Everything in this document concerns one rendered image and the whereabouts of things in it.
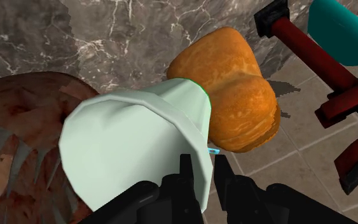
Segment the reddish brown bowl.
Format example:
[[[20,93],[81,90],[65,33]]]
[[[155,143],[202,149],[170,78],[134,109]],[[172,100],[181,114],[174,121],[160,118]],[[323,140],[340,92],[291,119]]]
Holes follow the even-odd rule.
[[[97,91],[65,73],[0,78],[0,224],[78,224],[91,210],[59,153],[65,119]]]

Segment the brown bread loaf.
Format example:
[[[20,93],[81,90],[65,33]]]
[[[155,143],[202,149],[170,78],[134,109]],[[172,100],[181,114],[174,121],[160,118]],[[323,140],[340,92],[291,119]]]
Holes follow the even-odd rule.
[[[245,153],[271,140],[279,130],[280,106],[263,78],[249,44],[234,28],[219,28],[183,50],[167,78],[187,78],[209,95],[209,140]]]

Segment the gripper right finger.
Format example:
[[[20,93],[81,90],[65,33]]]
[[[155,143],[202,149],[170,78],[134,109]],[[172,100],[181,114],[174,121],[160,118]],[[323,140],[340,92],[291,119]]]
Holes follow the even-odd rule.
[[[214,183],[228,224],[358,224],[287,185],[260,189],[236,175],[225,155],[214,157]]]

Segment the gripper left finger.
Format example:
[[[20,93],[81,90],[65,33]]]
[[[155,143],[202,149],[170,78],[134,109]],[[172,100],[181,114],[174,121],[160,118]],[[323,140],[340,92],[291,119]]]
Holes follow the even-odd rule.
[[[160,186],[140,181],[78,224],[204,224],[191,155],[180,155],[179,173],[164,176]]]

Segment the red and teal chair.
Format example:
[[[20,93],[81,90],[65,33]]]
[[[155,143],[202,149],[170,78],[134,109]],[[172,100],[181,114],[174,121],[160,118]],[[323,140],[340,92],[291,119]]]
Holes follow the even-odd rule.
[[[307,32],[290,20],[288,0],[273,0],[254,14],[259,37],[279,38],[332,92],[315,111],[324,128],[358,114],[358,16],[337,0],[312,0]],[[358,186],[358,139],[334,161],[346,194]]]

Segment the pale green cup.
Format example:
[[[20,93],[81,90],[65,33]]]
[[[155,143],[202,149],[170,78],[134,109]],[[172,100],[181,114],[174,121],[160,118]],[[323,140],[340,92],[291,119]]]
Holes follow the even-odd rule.
[[[205,90],[184,78],[87,99],[65,119],[59,139],[63,170],[95,211],[139,181],[160,184],[178,172],[180,155],[189,154],[195,196],[205,210],[213,170],[210,114]]]

